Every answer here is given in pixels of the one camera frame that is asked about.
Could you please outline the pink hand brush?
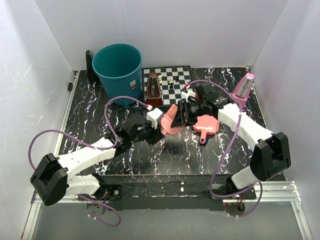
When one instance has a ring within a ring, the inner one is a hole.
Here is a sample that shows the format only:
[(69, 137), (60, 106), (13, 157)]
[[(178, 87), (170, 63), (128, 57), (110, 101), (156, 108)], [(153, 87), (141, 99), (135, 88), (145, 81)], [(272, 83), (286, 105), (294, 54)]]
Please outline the pink hand brush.
[(162, 126), (161, 133), (163, 135), (171, 134), (176, 135), (182, 131), (184, 125), (179, 125), (175, 127), (171, 127), (173, 120), (177, 114), (178, 107), (175, 104), (172, 104), (169, 110), (163, 115), (162, 119), (160, 120), (160, 124)]

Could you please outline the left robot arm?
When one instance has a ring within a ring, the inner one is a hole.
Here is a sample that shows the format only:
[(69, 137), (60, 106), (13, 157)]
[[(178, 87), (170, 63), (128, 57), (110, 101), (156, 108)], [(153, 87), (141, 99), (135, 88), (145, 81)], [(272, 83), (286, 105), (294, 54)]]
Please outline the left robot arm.
[(156, 144), (164, 138), (160, 119), (163, 112), (155, 108), (143, 116), (133, 114), (115, 134), (107, 134), (90, 147), (54, 156), (46, 154), (35, 168), (30, 182), (45, 206), (51, 206), (68, 195), (86, 194), (101, 200), (113, 189), (98, 174), (79, 173), (95, 164), (111, 160), (130, 150), (137, 142)]

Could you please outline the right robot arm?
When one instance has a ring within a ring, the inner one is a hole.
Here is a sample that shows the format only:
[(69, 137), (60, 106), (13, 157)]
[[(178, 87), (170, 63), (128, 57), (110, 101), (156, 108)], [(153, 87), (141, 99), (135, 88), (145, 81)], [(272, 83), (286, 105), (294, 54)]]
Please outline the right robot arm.
[(289, 139), (283, 133), (273, 133), (256, 123), (244, 111), (245, 99), (231, 94), (219, 97), (215, 83), (200, 80), (196, 96), (180, 100), (173, 112), (171, 128), (194, 126), (202, 116), (212, 116), (227, 125), (253, 150), (250, 165), (226, 180), (222, 191), (210, 190), (216, 198), (237, 199), (257, 182), (264, 182), (291, 166)]

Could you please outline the pink dustpan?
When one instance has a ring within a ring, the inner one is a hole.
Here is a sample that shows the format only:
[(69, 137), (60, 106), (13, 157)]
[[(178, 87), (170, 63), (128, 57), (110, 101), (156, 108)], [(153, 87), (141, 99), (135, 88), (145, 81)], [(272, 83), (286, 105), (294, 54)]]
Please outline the pink dustpan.
[(202, 115), (197, 117), (193, 130), (200, 133), (199, 143), (204, 143), (206, 137), (214, 135), (219, 130), (220, 121), (214, 116)]

